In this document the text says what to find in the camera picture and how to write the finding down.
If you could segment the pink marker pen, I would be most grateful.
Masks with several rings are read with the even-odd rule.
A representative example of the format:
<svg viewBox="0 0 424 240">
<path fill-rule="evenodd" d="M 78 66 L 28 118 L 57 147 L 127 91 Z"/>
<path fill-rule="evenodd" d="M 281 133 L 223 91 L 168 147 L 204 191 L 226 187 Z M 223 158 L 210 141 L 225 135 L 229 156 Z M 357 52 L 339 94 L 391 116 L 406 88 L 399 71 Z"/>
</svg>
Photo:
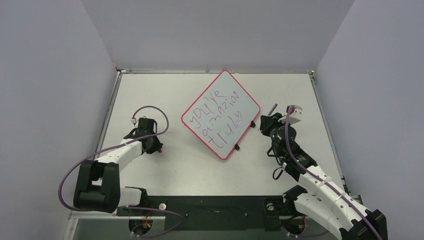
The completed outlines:
<svg viewBox="0 0 424 240">
<path fill-rule="evenodd" d="M 275 109 L 277 108 L 277 106 L 278 106 L 278 104 L 277 103 L 275 103 L 272 107 L 271 107 L 271 109 L 269 110 L 269 112 L 268 112 L 268 116 L 271 116 L 272 114 L 273 114 L 273 112 L 275 111 Z"/>
</svg>

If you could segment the pink-framed whiteboard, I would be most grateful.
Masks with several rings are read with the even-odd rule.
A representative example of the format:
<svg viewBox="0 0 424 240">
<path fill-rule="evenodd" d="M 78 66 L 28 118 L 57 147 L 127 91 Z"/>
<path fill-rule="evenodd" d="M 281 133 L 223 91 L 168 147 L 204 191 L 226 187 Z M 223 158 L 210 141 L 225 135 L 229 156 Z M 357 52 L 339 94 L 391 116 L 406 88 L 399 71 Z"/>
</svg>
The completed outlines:
<svg viewBox="0 0 424 240">
<path fill-rule="evenodd" d="M 260 105 L 223 70 L 181 115 L 181 122 L 225 160 L 261 111 Z"/>
</svg>

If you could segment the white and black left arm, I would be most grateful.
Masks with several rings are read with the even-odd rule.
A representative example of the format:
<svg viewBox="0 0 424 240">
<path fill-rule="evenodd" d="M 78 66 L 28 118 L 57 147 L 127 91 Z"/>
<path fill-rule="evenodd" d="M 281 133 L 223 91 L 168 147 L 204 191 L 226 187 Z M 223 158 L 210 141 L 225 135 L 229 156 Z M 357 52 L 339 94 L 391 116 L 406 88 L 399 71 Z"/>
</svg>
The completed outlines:
<svg viewBox="0 0 424 240">
<path fill-rule="evenodd" d="M 141 117 L 138 125 L 121 141 L 122 146 L 95 159 L 81 163 L 73 197 L 73 205 L 82 211 L 113 213 L 129 207 L 136 215 L 149 209 L 147 190 L 121 186 L 120 173 L 142 154 L 160 152 L 163 144 L 157 133 L 157 121 Z"/>
</svg>

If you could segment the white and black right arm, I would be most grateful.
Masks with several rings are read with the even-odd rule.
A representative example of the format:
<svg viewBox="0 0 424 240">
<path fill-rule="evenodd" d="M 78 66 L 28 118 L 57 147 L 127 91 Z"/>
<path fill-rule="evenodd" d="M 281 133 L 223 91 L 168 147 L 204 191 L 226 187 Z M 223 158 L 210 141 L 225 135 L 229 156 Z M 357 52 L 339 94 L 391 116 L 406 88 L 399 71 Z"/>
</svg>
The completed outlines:
<svg viewBox="0 0 424 240">
<path fill-rule="evenodd" d="M 267 155 L 297 183 L 283 193 L 283 209 L 310 217 L 338 240 L 388 239 L 385 215 L 378 209 L 368 209 L 338 187 L 296 143 L 296 130 L 283 119 L 280 113 L 262 115 L 259 126 L 260 132 L 271 139 Z"/>
</svg>

